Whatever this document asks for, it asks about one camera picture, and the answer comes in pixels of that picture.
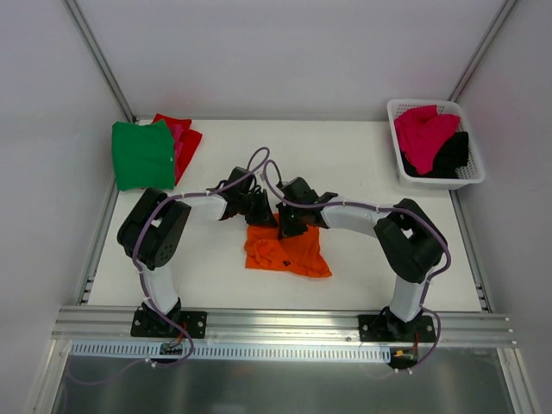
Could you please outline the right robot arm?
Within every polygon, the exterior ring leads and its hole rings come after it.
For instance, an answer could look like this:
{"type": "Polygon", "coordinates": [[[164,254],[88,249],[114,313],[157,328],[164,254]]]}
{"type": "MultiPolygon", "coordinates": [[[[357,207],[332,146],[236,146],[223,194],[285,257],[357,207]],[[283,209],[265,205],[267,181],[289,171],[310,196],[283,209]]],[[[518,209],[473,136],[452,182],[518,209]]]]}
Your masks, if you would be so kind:
{"type": "Polygon", "coordinates": [[[318,195],[297,177],[279,182],[279,238],[302,235],[309,227],[343,229],[375,238],[396,275],[390,304],[367,328],[395,341],[412,339],[421,323],[429,282],[442,258],[450,265],[448,243],[419,205],[409,198],[377,207],[334,192],[318,195]]]}

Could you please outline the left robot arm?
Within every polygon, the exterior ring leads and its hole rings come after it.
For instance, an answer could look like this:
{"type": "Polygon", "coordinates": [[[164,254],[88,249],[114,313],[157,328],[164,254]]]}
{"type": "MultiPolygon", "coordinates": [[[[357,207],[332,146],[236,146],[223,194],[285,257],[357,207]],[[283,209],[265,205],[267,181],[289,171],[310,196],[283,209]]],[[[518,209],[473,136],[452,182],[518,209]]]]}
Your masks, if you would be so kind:
{"type": "Polygon", "coordinates": [[[147,188],[123,221],[116,240],[138,270],[145,296],[142,309],[160,336],[175,334],[180,325],[181,303],[169,262],[187,222],[218,222],[237,215],[252,226],[278,227],[267,192],[251,172],[238,166],[217,186],[179,198],[147,188]]]}

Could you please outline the orange t shirt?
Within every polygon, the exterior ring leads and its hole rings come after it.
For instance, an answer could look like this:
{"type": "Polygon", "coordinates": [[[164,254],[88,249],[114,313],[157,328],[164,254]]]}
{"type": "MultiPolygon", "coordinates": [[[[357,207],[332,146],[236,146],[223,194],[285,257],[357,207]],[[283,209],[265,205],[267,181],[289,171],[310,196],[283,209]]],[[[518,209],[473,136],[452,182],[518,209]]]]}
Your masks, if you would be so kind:
{"type": "Polygon", "coordinates": [[[326,279],[332,272],[321,254],[320,230],[308,227],[302,235],[279,239],[279,227],[249,225],[244,244],[247,269],[288,272],[326,279]]]}

